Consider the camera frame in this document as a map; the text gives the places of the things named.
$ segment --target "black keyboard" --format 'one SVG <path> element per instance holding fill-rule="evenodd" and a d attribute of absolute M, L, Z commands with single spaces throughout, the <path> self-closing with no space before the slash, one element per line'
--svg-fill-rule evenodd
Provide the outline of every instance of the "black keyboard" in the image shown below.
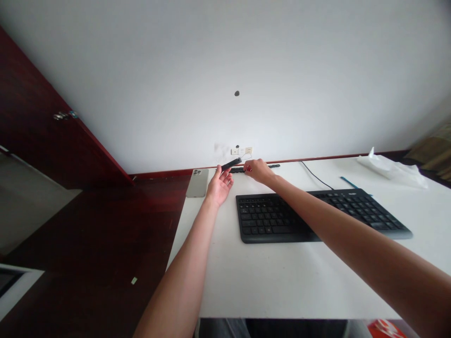
<path fill-rule="evenodd" d="M 308 192 L 392 239 L 412 232 L 362 189 Z M 244 243 L 317 242 L 319 237 L 278 194 L 239 195 L 236 207 Z"/>
<path fill-rule="evenodd" d="M 280 167 L 280 164 L 273 164 L 273 165 L 270 165 L 270 166 L 268 166 L 269 168 L 278 168 L 278 167 Z M 230 170 L 230 172 L 232 173 L 232 174 L 236 174 L 236 173 L 243 173 L 244 172 L 244 169 L 243 169 L 244 167 L 235 167 L 235 168 L 232 168 L 231 170 Z"/>

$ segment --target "forearm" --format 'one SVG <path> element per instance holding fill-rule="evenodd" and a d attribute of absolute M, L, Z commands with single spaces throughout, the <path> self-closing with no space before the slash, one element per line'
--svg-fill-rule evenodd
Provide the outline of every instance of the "forearm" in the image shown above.
<path fill-rule="evenodd" d="M 267 185 L 418 334 L 438 337 L 450 333 L 449 275 L 279 176 L 271 177 Z"/>
<path fill-rule="evenodd" d="M 206 198 L 186 241 L 149 302 L 135 338 L 192 337 L 217 213 L 218 205 Z"/>

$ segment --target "blue pen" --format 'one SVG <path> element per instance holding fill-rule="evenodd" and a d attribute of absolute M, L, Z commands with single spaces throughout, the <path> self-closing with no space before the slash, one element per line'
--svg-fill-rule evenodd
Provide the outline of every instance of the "blue pen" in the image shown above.
<path fill-rule="evenodd" d="M 352 184 L 350 181 L 348 181 L 345 177 L 343 177 L 343 176 L 341 176 L 340 177 L 343 181 L 346 181 L 346 182 L 348 182 L 350 185 L 352 185 L 354 188 L 356 188 L 356 189 L 358 189 L 358 187 L 356 186 L 356 185 L 354 185 L 354 184 Z"/>

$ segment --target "black object in hand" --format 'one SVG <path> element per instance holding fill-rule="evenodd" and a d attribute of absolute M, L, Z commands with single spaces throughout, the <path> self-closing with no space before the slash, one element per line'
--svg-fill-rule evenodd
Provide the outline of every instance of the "black object in hand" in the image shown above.
<path fill-rule="evenodd" d="M 238 157 L 236 160 L 233 160 L 231 162 L 228 162 L 227 164 L 224 164 L 223 166 L 221 166 L 222 171 L 226 171 L 227 169 L 233 167 L 234 165 L 240 164 L 241 161 L 241 157 Z"/>

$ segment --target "black cable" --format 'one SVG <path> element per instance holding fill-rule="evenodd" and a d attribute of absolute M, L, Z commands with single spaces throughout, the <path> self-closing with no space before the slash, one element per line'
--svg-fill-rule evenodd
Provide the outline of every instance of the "black cable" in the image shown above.
<path fill-rule="evenodd" d="M 300 163 L 302 163 L 306 168 L 307 168 L 307 170 L 313 175 L 313 176 L 315 176 L 316 177 L 316 179 L 318 180 L 318 181 L 320 181 L 322 184 L 324 184 L 324 185 L 327 185 L 329 188 L 331 188 L 332 190 L 335 190 L 334 188 L 332 188 L 330 185 L 328 185 L 328 184 L 326 184 L 326 183 L 324 183 L 323 181 L 321 181 L 315 174 L 313 174 L 311 171 L 310 171 L 310 169 L 309 169 L 309 167 L 307 167 L 306 165 L 305 165 L 305 163 L 304 162 L 302 162 L 302 161 L 299 161 Z"/>

